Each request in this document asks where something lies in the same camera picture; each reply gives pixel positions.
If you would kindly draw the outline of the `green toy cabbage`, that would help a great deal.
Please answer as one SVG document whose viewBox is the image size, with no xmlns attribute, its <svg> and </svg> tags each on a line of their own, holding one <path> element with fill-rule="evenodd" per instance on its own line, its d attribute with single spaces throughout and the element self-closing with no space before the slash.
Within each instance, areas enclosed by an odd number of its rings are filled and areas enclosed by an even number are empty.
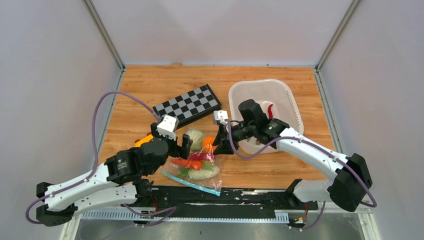
<svg viewBox="0 0 424 240">
<path fill-rule="evenodd" d="M 189 129 L 185 133 L 192 140 L 190 147 L 191 152 L 196 152 L 198 149 L 202 148 L 202 142 L 204 139 L 204 133 L 197 129 Z"/>
</svg>

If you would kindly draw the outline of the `large toy orange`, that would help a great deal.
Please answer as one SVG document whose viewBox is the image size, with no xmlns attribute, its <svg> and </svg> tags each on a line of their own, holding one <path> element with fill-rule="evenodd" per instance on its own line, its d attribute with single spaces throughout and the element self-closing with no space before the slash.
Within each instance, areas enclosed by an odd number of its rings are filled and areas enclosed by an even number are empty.
<svg viewBox="0 0 424 240">
<path fill-rule="evenodd" d="M 216 149 L 216 146 L 213 145 L 215 138 L 213 136 L 207 136 L 202 140 L 202 152 L 203 153 L 213 153 Z"/>
</svg>

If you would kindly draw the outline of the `red toy chili pepper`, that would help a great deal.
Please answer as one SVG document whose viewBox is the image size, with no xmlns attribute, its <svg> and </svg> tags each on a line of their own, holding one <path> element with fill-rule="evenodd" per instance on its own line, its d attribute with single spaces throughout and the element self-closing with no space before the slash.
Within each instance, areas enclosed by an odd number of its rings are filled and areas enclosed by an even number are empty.
<svg viewBox="0 0 424 240">
<path fill-rule="evenodd" d="M 193 152 L 188 157 L 188 160 L 190 161 L 215 162 L 215 159 L 214 154 L 210 152 Z"/>
</svg>

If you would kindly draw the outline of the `toy orange carrot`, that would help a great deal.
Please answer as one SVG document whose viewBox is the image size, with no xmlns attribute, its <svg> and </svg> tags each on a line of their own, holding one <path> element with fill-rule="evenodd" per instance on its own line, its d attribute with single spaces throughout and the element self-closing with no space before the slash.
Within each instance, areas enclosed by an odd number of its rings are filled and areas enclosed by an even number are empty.
<svg viewBox="0 0 424 240">
<path fill-rule="evenodd" d="M 177 166 L 188 168 L 191 170 L 201 170 L 203 163 L 200 160 L 188 160 L 183 158 L 172 159 L 171 162 Z"/>
</svg>

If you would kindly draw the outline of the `clear zip top bag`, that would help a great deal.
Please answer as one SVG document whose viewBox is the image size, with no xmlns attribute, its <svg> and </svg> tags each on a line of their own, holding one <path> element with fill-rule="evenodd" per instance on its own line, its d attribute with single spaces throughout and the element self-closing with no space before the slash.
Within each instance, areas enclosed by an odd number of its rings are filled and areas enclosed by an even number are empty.
<svg viewBox="0 0 424 240">
<path fill-rule="evenodd" d="M 216 147 L 212 143 L 215 137 L 192 127 L 185 134 L 192 140 L 188 158 L 169 158 L 161 174 L 187 187 L 219 197 L 224 157 L 214 154 Z"/>
</svg>

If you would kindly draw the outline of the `white toy radish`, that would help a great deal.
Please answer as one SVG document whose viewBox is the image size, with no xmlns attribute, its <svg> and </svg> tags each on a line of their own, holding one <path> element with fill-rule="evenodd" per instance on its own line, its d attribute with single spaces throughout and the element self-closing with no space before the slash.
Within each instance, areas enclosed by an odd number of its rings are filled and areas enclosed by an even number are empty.
<svg viewBox="0 0 424 240">
<path fill-rule="evenodd" d="M 205 180 L 215 177 L 220 172 L 218 166 L 214 166 L 210 169 L 200 169 L 200 170 L 189 170 L 188 177 L 193 180 Z"/>
</svg>

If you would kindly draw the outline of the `white plastic basket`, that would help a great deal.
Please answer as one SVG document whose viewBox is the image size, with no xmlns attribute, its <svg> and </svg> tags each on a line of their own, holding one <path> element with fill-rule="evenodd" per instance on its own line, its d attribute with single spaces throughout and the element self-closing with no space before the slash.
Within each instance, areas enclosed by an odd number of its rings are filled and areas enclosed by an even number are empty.
<svg viewBox="0 0 424 240">
<path fill-rule="evenodd" d="M 282 120 L 293 128 L 294 130 L 290 130 L 289 133 L 295 133 L 294 131 L 296 131 L 296 138 L 301 138 L 300 136 L 304 134 L 304 123 L 295 97 L 289 86 L 283 81 L 263 79 L 235 83 L 228 93 L 231 120 L 239 122 L 243 120 L 238 107 L 243 101 L 249 99 L 258 103 L 267 117 L 269 117 L 268 108 L 272 105 L 270 109 L 272 117 Z M 299 145 L 297 140 L 287 139 L 283 140 L 283 143 L 282 150 L 269 146 L 261 154 L 283 151 L 296 157 L 301 156 L 300 151 L 298 149 L 295 151 L 294 148 Z M 239 141 L 237 144 L 239 146 L 237 151 L 243 150 L 249 155 L 255 154 L 264 146 L 264 144 L 257 143 L 257 139 L 254 137 Z"/>
</svg>

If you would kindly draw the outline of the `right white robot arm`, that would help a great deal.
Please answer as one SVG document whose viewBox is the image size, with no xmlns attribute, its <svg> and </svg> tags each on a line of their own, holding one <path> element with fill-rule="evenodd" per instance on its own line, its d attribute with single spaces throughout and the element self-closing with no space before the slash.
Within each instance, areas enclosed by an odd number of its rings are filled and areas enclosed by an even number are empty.
<svg viewBox="0 0 424 240">
<path fill-rule="evenodd" d="M 268 118 L 253 99 L 243 101 L 238 109 L 242 121 L 236 125 L 225 110 L 213 112 L 213 122 L 218 125 L 214 155 L 237 155 L 249 160 L 271 147 L 317 169 L 325 179 L 296 179 L 289 186 L 285 201 L 292 209 L 310 201 L 332 201 L 348 212 L 355 212 L 359 205 L 377 207 L 370 192 L 373 181 L 363 156 L 358 153 L 348 156 L 316 143 L 288 123 Z"/>
</svg>

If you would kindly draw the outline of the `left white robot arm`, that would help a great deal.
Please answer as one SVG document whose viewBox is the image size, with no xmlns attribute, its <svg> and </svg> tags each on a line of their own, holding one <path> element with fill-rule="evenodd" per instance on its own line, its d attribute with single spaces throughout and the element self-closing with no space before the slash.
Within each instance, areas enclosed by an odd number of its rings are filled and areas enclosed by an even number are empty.
<svg viewBox="0 0 424 240">
<path fill-rule="evenodd" d="M 140 146 L 121 150 L 94 170 L 67 182 L 41 182 L 36 195 L 43 205 L 36 208 L 36 220 L 47 227 L 59 226 L 93 209 L 112 205 L 149 206 L 152 182 L 146 177 L 163 166 L 168 157 L 187 159 L 193 143 L 187 134 L 177 144 L 174 126 L 151 124 L 151 139 Z"/>
</svg>

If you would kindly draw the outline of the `black grey chessboard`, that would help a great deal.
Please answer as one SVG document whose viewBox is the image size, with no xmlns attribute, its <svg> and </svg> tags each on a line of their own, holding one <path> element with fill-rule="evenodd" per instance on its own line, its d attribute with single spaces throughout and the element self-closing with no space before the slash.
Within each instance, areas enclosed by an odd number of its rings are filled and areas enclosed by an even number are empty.
<svg viewBox="0 0 424 240">
<path fill-rule="evenodd" d="M 222 103 L 208 84 L 190 90 L 153 107 L 160 117 L 169 115 L 178 120 L 177 129 L 198 121 L 214 111 L 222 109 Z"/>
</svg>

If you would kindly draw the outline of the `yellow toy brick car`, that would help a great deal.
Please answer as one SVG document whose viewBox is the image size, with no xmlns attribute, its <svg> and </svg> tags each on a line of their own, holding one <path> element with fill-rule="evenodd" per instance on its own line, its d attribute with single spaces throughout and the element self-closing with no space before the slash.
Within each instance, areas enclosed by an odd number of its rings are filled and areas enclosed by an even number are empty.
<svg viewBox="0 0 424 240">
<path fill-rule="evenodd" d="M 134 142 L 134 146 L 135 147 L 140 147 L 142 144 L 144 143 L 148 143 L 153 139 L 153 135 L 151 132 L 148 132 L 147 135 L 145 137 L 143 137 L 142 139 L 136 139 Z"/>
</svg>

